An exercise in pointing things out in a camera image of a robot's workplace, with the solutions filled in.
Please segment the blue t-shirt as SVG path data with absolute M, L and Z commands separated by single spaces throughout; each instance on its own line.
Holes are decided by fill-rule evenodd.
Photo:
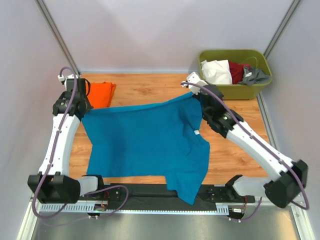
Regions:
M 187 93 L 163 103 L 93 109 L 82 119 L 92 144 L 87 173 L 104 178 L 163 176 L 193 205 L 209 168 L 200 102 Z

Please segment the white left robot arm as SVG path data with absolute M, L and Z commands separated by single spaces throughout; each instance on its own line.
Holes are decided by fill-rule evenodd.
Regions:
M 75 204 L 82 196 L 94 201 L 105 196 L 101 175 L 69 175 L 72 146 L 82 118 L 92 106 L 88 100 L 91 85 L 85 78 L 59 76 L 65 91 L 52 107 L 52 133 L 44 160 L 37 174 L 28 177 L 27 185 L 42 204 Z

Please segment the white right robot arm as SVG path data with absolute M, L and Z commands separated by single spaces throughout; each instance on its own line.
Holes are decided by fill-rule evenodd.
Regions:
M 303 160 L 294 161 L 262 139 L 249 124 L 222 100 L 215 85 L 196 85 L 193 97 L 201 104 L 202 118 L 210 128 L 233 142 L 252 157 L 267 173 L 267 177 L 236 176 L 225 189 L 225 196 L 236 202 L 242 196 L 266 197 L 279 208 L 294 203 L 302 194 L 309 209 L 305 187 L 308 165 Z

